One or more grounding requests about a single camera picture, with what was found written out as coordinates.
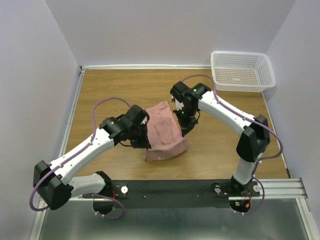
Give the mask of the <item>pink printed t shirt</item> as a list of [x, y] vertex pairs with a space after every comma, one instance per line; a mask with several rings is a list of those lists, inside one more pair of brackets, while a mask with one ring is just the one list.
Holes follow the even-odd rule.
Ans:
[[189, 142], [182, 136], [167, 101], [146, 111], [149, 114], [147, 137], [151, 146], [144, 153], [146, 162], [172, 159], [189, 149]]

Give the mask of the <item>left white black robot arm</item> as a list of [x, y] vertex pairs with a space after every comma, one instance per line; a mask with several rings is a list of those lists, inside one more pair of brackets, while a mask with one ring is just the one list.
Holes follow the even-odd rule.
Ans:
[[147, 123], [150, 116], [138, 105], [125, 114], [107, 117], [95, 127], [93, 133], [65, 155], [34, 166], [33, 193], [38, 193], [51, 210], [62, 207], [71, 197], [96, 193], [104, 198], [110, 194], [111, 185], [105, 174], [95, 173], [77, 181], [75, 175], [98, 155], [123, 141], [130, 141], [136, 149], [149, 149]]

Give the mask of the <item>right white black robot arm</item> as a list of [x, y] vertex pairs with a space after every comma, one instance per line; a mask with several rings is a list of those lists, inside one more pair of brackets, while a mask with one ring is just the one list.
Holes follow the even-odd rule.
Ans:
[[229, 189], [236, 196], [247, 192], [258, 158], [270, 143], [267, 119], [263, 115], [254, 117], [240, 111], [202, 83], [190, 88], [179, 81], [173, 85], [170, 94], [176, 106], [173, 112], [183, 136], [198, 124], [196, 113], [201, 111], [217, 118], [239, 136], [236, 147], [239, 162], [229, 182]]

